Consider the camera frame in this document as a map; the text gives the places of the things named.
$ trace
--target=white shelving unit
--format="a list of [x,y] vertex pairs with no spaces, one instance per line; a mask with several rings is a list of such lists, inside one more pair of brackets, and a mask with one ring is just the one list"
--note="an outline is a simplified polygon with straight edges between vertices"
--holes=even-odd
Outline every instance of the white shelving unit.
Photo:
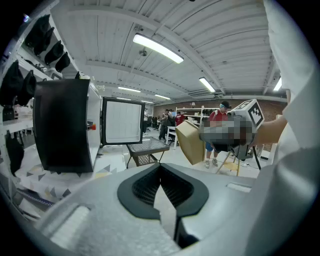
[[198,111],[201,111],[200,112],[200,115],[192,115],[192,114],[184,114],[185,117],[193,117],[193,118],[200,118],[200,122],[198,123],[193,123],[194,125],[197,125],[199,126],[202,122],[202,119],[203,118],[208,118],[209,116],[208,115],[204,115],[202,112],[203,110],[218,110],[219,108],[216,108],[216,107],[205,107],[205,106],[202,106],[201,108],[175,108],[175,112],[177,111],[188,111],[188,112],[198,112]]
[[29,72],[30,70],[33,70],[33,74],[37,78],[39,78],[39,81],[42,81],[43,79],[46,79],[47,81],[52,80],[45,73],[41,72],[40,70],[38,70],[34,66],[32,66],[30,63],[26,62],[19,54],[16,55],[16,59],[19,61],[20,69],[24,69],[27,72]]
[[200,118],[201,115],[190,115],[190,114],[184,114],[185,117],[193,117],[193,118]]
[[3,128],[7,131],[9,130],[10,133],[15,133],[21,130],[26,130],[34,127],[34,123],[32,120],[32,117],[24,117],[19,118],[16,120],[10,120],[10,121],[4,121],[3,122]]
[[96,130],[87,130],[88,145],[90,151],[90,159],[92,165],[100,147],[100,104],[101,98],[93,83],[90,83],[88,99],[87,99],[87,121],[91,121],[96,125]]
[[[27,25],[24,31],[19,35],[18,38],[13,38],[7,48],[6,48],[6,55],[8,56],[7,58],[2,58],[1,62],[1,67],[0,67],[0,87],[2,85],[3,78],[5,77],[9,67],[13,64],[14,61],[18,60],[19,61],[19,68],[21,72],[25,75],[27,74],[30,70],[33,70],[33,74],[35,75],[37,81],[42,81],[43,79],[46,79],[47,81],[52,80],[49,76],[41,72],[40,70],[36,69],[33,65],[29,64],[26,60],[30,60],[33,64],[41,64],[44,67],[48,68],[48,66],[44,63],[43,60],[41,60],[39,57],[35,56],[33,51],[30,49],[26,49],[27,47],[22,45],[31,31],[32,27],[35,25],[36,21],[40,18],[43,17],[44,15],[51,14],[51,9],[55,7],[60,0],[45,0],[41,4],[38,5],[38,7],[30,14],[29,20],[30,22]],[[66,48],[66,44],[63,42],[63,39],[59,35],[59,31],[57,30],[57,27],[55,26],[55,22],[52,19],[52,16],[50,16],[49,19],[49,24],[51,27],[55,27],[54,29],[54,40],[61,40],[61,43],[64,46],[64,52],[68,52],[69,57],[70,57],[70,62],[74,66],[74,69],[76,71],[80,71],[78,67],[76,66],[75,61],[73,58],[70,56],[70,52]],[[13,185],[13,180],[14,177],[12,176],[10,172],[10,159],[8,156],[7,152],[7,147],[6,147],[6,140],[5,140],[5,135],[7,134],[7,131],[9,130],[10,133],[18,132],[20,130],[24,129],[30,129],[33,127],[33,120],[32,116],[30,117],[20,117],[19,119],[16,120],[10,120],[10,121],[5,121],[3,122],[3,107],[0,106],[0,150],[1,150],[1,157],[3,158],[3,163],[0,167],[4,169],[6,173],[8,173],[8,179],[9,179],[9,193],[10,193],[10,199],[12,200],[12,185]]]

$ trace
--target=brick wall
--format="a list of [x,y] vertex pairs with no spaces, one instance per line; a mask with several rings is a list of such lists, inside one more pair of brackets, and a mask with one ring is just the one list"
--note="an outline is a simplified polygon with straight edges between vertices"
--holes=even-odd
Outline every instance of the brick wall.
[[[166,109],[172,109],[173,111],[176,111],[176,108],[179,108],[179,109],[182,109],[183,107],[191,108],[192,102],[195,103],[195,106],[194,106],[195,108],[201,108],[201,106],[204,106],[205,108],[218,108],[221,101],[223,101],[223,99],[211,100],[211,101],[189,101],[189,102],[155,106],[153,108],[153,116],[159,117]],[[244,102],[245,99],[244,100],[228,99],[227,101],[232,106],[232,108],[235,108],[240,103]],[[287,103],[279,102],[279,101],[258,100],[258,102],[266,122],[275,120],[276,115],[282,115],[282,111],[287,106]],[[271,149],[271,145],[264,145],[264,150],[270,151],[270,149]]]

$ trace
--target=person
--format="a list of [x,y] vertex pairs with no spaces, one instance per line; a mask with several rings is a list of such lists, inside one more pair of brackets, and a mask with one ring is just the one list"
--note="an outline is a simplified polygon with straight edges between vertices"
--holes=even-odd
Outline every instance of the person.
[[172,114],[172,109],[169,109],[169,113],[168,113],[168,124],[167,124],[167,127],[168,126],[176,126],[176,122],[175,122],[175,118]]
[[160,118],[161,128],[160,128],[160,133],[159,133],[159,140],[166,139],[165,134],[166,134],[166,128],[168,126],[168,116],[169,116],[169,110],[166,109]]
[[176,126],[180,125],[184,120],[185,120],[185,116],[183,114],[181,114],[180,111],[177,112],[177,115],[175,116],[175,124]]
[[[272,0],[264,0],[268,34],[272,53],[280,69],[282,88],[286,90],[288,106],[306,85],[319,86],[319,63],[297,24]],[[250,146],[277,143],[273,162],[298,151],[301,147],[284,116],[264,122]]]
[[143,117],[143,124],[142,124],[142,128],[143,128],[143,133],[145,135],[148,135],[147,132],[147,123],[148,123],[148,115],[147,115],[147,111],[144,110],[144,117]]
[[[210,117],[209,117],[210,126],[211,125],[219,126],[220,122],[228,121],[228,116],[227,116],[228,109],[231,109],[229,102],[225,100],[222,101],[220,103],[219,109],[213,111],[210,114]],[[221,152],[221,147],[219,145],[214,146],[212,143],[206,142],[205,149],[206,149],[205,167],[206,168],[210,167],[210,157],[211,157],[212,151],[213,151],[212,163],[214,166],[218,166],[217,156]]]

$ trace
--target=wire mesh table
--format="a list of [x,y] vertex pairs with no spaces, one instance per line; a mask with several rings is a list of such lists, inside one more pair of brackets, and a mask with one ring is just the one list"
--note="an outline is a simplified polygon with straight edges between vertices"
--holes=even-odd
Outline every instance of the wire mesh table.
[[[126,164],[127,169],[131,158],[135,161],[136,166],[144,166],[155,162],[160,163],[164,152],[170,149],[169,145],[153,137],[144,137],[142,143],[127,144],[126,146],[130,152],[130,158]],[[158,160],[153,154],[159,152],[162,152],[162,155]]]

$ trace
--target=person's arm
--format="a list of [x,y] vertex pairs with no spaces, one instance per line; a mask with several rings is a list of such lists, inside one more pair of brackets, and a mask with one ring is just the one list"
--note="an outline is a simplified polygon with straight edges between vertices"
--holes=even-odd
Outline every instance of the person's arm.
[[262,144],[272,144],[278,143],[281,133],[287,125],[287,120],[284,116],[270,121],[264,122],[258,129],[255,135],[253,143],[250,145],[262,145]]

